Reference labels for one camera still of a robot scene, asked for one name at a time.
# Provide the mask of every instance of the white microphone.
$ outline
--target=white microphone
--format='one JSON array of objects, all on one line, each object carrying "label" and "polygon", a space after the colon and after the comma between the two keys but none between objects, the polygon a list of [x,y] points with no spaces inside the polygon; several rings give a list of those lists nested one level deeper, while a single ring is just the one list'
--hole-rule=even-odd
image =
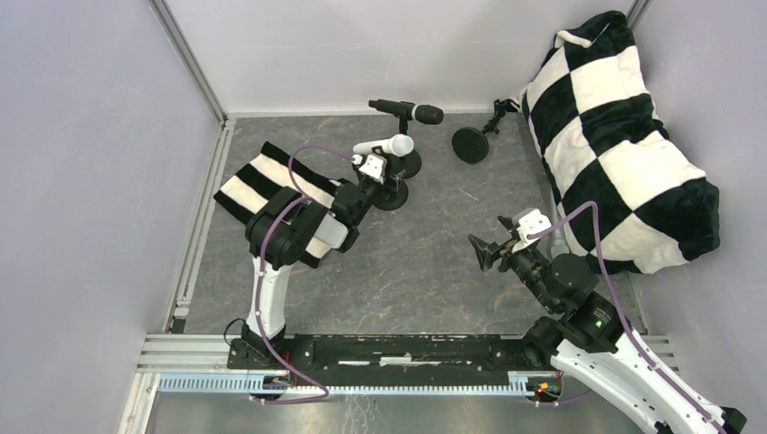
[{"label": "white microphone", "polygon": [[358,143],[353,148],[355,154],[366,156],[373,153],[374,147],[380,147],[384,153],[394,156],[407,156],[412,152],[413,142],[410,136],[398,134],[392,138],[384,140],[374,140],[372,142]]}]

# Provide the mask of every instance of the checkered pillow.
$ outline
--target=checkered pillow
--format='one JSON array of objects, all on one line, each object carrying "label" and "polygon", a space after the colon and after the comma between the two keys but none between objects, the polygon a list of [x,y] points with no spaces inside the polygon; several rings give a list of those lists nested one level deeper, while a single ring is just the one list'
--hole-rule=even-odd
[{"label": "checkered pillow", "polygon": [[[558,32],[520,98],[559,213],[599,204],[609,272],[653,273],[719,246],[719,190],[668,141],[625,15]],[[584,214],[564,233],[597,270]]]}]

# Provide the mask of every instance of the black and white striped cloth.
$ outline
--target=black and white striped cloth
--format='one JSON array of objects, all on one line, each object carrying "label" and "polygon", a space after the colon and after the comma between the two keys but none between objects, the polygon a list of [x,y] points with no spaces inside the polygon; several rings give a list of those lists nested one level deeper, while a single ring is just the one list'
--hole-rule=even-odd
[{"label": "black and white striped cloth", "polygon": [[[269,142],[264,143],[260,154],[240,169],[213,195],[214,200],[243,225],[255,215],[282,187],[293,187],[288,174],[290,155]],[[341,184],[293,160],[293,176],[298,186],[318,203],[330,208]],[[324,242],[312,239],[301,262],[316,268],[319,261],[330,251]]]}]

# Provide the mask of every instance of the white wall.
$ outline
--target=white wall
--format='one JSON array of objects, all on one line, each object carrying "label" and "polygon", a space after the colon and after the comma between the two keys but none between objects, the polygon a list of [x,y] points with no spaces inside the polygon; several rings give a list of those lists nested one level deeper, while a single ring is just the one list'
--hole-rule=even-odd
[{"label": "white wall", "polygon": [[637,279],[650,327],[671,336],[699,391],[767,427],[767,7],[653,2],[637,30],[642,70],[671,139],[721,189],[722,247]]},{"label": "white wall", "polygon": [[145,0],[0,1],[0,432],[115,432],[216,122]]},{"label": "white wall", "polygon": [[489,109],[554,33],[632,0],[168,0],[224,109],[364,110],[369,99]]}]

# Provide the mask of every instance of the black microphone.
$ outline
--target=black microphone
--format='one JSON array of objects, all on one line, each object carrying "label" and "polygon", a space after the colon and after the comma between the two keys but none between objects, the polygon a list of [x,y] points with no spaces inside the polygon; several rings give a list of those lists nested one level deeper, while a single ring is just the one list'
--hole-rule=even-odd
[{"label": "black microphone", "polygon": [[405,120],[417,120],[426,125],[439,125],[445,118],[441,108],[427,105],[416,105],[411,102],[397,102],[388,99],[369,100],[368,107],[395,115]]}]

